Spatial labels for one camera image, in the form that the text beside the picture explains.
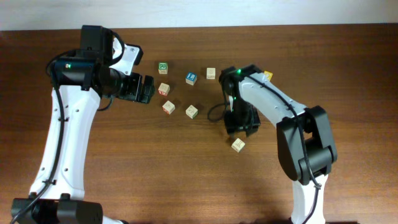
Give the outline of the green edged wooden block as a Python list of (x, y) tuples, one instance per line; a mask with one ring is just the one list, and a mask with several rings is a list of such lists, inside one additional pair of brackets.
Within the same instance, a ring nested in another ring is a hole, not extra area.
[(186, 115), (193, 119), (198, 114), (198, 109), (195, 108), (193, 105), (190, 105), (186, 110)]

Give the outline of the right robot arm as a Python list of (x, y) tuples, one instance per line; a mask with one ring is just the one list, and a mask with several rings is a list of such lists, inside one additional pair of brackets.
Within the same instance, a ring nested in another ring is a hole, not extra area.
[(223, 119), (232, 136), (254, 134), (263, 114), (275, 127), (280, 166), (292, 181), (292, 223), (325, 223), (323, 194), (333, 163), (335, 140), (326, 111), (309, 108), (274, 86), (255, 65), (229, 67), (219, 77), (223, 93)]

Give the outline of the Y letter wooden block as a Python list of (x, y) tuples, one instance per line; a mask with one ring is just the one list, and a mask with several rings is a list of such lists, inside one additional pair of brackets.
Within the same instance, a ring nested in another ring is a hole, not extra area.
[(236, 151), (240, 152), (244, 147), (246, 143), (242, 141), (240, 138), (236, 138), (234, 142), (232, 143), (231, 147)]

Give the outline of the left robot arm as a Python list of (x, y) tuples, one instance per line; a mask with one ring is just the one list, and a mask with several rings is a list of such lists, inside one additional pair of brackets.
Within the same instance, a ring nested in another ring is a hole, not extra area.
[(103, 98), (148, 104), (154, 79), (135, 73), (143, 51), (111, 29), (84, 25), (80, 46), (51, 59), (52, 115), (40, 169), (27, 198), (12, 202), (13, 223), (112, 223), (84, 199), (91, 126)]

